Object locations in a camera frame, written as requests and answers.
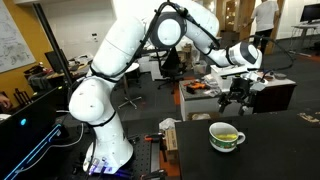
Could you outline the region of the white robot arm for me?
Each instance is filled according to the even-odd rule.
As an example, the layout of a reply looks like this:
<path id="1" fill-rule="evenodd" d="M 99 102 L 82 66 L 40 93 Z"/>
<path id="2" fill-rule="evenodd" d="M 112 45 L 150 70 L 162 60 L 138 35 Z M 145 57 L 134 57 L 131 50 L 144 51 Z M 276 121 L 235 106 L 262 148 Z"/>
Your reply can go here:
<path id="1" fill-rule="evenodd" d="M 255 90 L 264 87 L 257 75 L 262 52 L 247 42 L 222 49 L 217 40 L 219 20 L 200 4 L 193 0 L 131 0 L 128 4 L 131 11 L 113 23 L 69 101 L 70 114 L 96 135 L 83 162 L 83 170 L 90 175 L 114 174 L 133 156 L 110 96 L 146 44 L 171 49 L 187 37 L 197 50 L 227 68 L 229 75 L 251 81 Z"/>

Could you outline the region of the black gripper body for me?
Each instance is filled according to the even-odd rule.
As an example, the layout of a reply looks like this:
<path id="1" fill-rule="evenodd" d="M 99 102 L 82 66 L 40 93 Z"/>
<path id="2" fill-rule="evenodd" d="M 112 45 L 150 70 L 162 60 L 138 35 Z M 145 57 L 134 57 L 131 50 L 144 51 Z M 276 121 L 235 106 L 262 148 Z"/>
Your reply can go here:
<path id="1" fill-rule="evenodd" d="M 251 81 L 242 78 L 234 78 L 226 95 L 225 104 L 229 105 L 233 101 L 251 107 L 255 101 L 256 91 L 251 90 Z"/>

